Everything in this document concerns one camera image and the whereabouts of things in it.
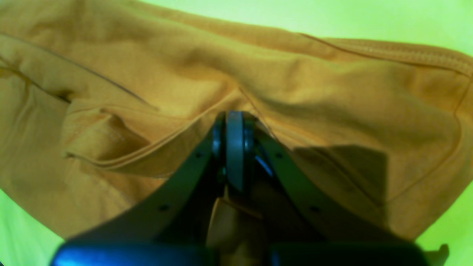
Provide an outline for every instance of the yellow fabric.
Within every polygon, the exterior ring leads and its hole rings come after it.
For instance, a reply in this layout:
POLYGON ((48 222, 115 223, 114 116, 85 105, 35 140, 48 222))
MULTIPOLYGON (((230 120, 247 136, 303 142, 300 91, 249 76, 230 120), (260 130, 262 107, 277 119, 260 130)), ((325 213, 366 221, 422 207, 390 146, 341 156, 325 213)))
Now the yellow fabric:
POLYGON ((414 240, 472 180, 472 74, 473 58, 426 45, 4 0, 0 188, 68 238, 159 188, 220 111, 241 110, 339 204, 414 240))

